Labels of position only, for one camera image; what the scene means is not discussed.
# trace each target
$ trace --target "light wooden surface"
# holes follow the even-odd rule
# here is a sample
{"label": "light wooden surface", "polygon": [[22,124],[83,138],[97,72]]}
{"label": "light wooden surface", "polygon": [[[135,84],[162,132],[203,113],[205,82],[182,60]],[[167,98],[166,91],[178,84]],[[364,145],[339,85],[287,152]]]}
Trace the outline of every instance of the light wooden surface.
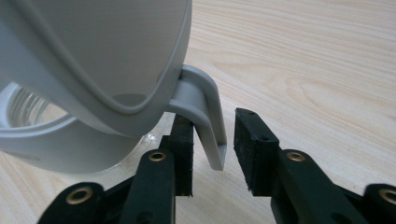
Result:
{"label": "light wooden surface", "polygon": [[[195,138],[194,197],[177,198],[177,223],[275,223],[233,151],[237,107],[257,112],[283,148],[310,154],[335,184],[360,194],[369,183],[396,185],[396,2],[194,0],[186,63],[217,82],[229,143],[216,172]],[[35,223],[73,183],[108,188],[131,175],[171,117],[99,174],[55,174],[1,153],[0,223]]]}

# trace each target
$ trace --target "kettle handle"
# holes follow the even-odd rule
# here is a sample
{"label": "kettle handle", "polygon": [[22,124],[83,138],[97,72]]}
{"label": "kettle handle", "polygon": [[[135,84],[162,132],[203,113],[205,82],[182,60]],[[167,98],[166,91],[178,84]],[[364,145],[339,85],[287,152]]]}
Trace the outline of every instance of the kettle handle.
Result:
{"label": "kettle handle", "polygon": [[198,68],[183,65],[168,112],[194,124],[210,166],[223,170],[227,137],[216,83]]}

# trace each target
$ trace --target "metal bolt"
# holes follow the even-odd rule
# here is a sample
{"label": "metal bolt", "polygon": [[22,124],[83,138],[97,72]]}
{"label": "metal bolt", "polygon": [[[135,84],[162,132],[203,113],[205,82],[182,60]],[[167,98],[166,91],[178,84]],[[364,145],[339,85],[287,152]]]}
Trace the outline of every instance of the metal bolt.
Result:
{"label": "metal bolt", "polygon": [[305,160],[305,156],[303,156],[303,154],[299,153],[299,152],[288,152],[288,154],[286,154],[286,156],[291,159],[292,161],[304,161]]}
{"label": "metal bolt", "polygon": [[73,190],[66,197],[66,202],[69,204],[84,203],[93,195],[91,187],[82,187]]}
{"label": "metal bolt", "polygon": [[153,152],[149,154],[148,158],[151,161],[163,161],[166,158],[166,154],[163,152]]}
{"label": "metal bolt", "polygon": [[396,191],[392,189],[381,189],[379,195],[388,203],[396,204]]}

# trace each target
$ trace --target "wood grain surface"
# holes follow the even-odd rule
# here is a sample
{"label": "wood grain surface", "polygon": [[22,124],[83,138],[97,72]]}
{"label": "wood grain surface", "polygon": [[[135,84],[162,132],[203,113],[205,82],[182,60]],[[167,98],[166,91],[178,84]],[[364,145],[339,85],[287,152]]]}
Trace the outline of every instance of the wood grain surface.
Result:
{"label": "wood grain surface", "polygon": [[[359,194],[369,183],[396,185],[395,1],[194,0],[186,63],[218,84],[228,152],[224,171],[213,171],[195,136],[194,196],[177,198],[177,223],[275,223],[233,151],[237,107],[257,112],[283,148],[311,155],[335,184]],[[0,223],[35,223],[74,183],[109,188],[132,175],[171,118],[98,174],[56,174],[1,153]]]}

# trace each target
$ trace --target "screw hole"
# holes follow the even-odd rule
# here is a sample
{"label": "screw hole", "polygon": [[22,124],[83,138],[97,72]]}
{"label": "screw hole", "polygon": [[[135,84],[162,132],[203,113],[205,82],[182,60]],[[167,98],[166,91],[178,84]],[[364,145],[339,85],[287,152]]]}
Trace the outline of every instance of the screw hole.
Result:
{"label": "screw hole", "polygon": [[286,156],[291,159],[292,161],[304,161],[305,160],[305,156],[303,156],[303,154],[299,153],[299,152],[288,152],[288,154],[286,154]]}
{"label": "screw hole", "polygon": [[66,202],[69,204],[84,203],[93,195],[93,191],[90,187],[82,187],[73,190],[66,197]]}
{"label": "screw hole", "polygon": [[151,161],[163,161],[166,158],[166,154],[163,152],[153,152],[149,154],[148,158]]}
{"label": "screw hole", "polygon": [[265,136],[265,135],[261,135],[261,136],[260,136],[260,139],[261,139],[262,141],[268,141],[268,140],[269,140],[269,138],[268,138],[267,136]]}
{"label": "screw hole", "polygon": [[150,213],[150,212],[141,212],[141,213],[139,213],[139,215],[137,215],[136,222],[138,224],[149,224],[149,223],[151,223],[152,218],[153,218],[152,213]]}
{"label": "screw hole", "polygon": [[352,224],[352,221],[348,217],[339,213],[333,213],[332,220],[338,224]]}
{"label": "screw hole", "polygon": [[396,204],[396,191],[391,189],[381,189],[379,195],[388,203]]}

